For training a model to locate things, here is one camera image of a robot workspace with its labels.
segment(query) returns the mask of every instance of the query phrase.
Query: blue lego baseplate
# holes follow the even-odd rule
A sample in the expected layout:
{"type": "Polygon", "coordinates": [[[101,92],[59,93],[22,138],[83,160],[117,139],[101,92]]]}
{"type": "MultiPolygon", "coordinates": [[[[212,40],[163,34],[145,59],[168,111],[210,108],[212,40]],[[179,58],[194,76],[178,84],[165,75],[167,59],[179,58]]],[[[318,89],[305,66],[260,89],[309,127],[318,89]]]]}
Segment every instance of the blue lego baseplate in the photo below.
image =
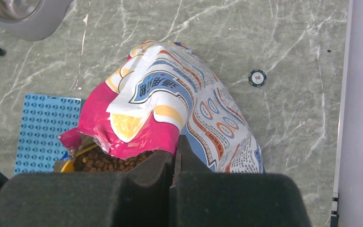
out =
{"type": "Polygon", "coordinates": [[[52,172],[66,149],[60,134],[78,125],[82,99],[26,94],[21,118],[14,175],[52,172]]]}

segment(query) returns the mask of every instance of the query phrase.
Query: marble floor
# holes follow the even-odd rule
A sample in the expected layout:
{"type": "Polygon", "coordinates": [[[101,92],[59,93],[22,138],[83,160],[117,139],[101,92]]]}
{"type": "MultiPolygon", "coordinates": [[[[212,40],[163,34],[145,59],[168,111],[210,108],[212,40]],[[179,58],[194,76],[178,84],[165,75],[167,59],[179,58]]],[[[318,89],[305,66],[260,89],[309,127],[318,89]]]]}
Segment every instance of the marble floor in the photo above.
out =
{"type": "Polygon", "coordinates": [[[24,93],[86,98],[147,39],[183,41],[208,62],[262,146],[290,176],[314,227],[331,209],[346,0],[74,0],[50,37],[0,27],[0,171],[13,174],[24,93]],[[250,86],[262,69],[264,87],[250,86]]]}

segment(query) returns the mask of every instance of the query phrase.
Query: poker chip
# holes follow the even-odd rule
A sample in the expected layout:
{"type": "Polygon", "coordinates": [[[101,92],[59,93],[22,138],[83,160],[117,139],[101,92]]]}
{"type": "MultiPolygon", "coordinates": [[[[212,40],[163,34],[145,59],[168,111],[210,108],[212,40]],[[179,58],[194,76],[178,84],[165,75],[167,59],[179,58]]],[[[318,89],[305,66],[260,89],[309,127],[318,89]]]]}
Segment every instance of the poker chip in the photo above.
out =
{"type": "Polygon", "coordinates": [[[267,76],[262,70],[253,70],[248,76],[248,82],[254,87],[262,87],[267,81],[267,76]]]}

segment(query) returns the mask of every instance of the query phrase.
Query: gray bowl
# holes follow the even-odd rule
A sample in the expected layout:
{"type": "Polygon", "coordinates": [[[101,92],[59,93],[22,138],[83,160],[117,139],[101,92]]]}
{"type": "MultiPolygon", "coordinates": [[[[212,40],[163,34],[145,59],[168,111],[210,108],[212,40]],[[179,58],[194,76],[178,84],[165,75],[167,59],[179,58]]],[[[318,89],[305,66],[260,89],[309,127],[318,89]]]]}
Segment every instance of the gray bowl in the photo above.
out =
{"type": "Polygon", "coordinates": [[[72,0],[0,0],[0,24],[21,39],[37,41],[61,24],[72,0]]]}

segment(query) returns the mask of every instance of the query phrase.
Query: open food bag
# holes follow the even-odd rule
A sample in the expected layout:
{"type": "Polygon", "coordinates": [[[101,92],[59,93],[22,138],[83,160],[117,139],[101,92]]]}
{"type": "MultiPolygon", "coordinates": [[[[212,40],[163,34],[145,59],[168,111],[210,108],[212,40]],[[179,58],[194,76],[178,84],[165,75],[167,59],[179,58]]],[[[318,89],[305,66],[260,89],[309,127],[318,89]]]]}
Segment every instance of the open food bag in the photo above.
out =
{"type": "Polygon", "coordinates": [[[86,100],[78,127],[59,136],[76,152],[85,137],[120,159],[176,151],[180,134],[212,171],[263,173],[261,150],[222,82],[182,43],[147,41],[86,100]]]}

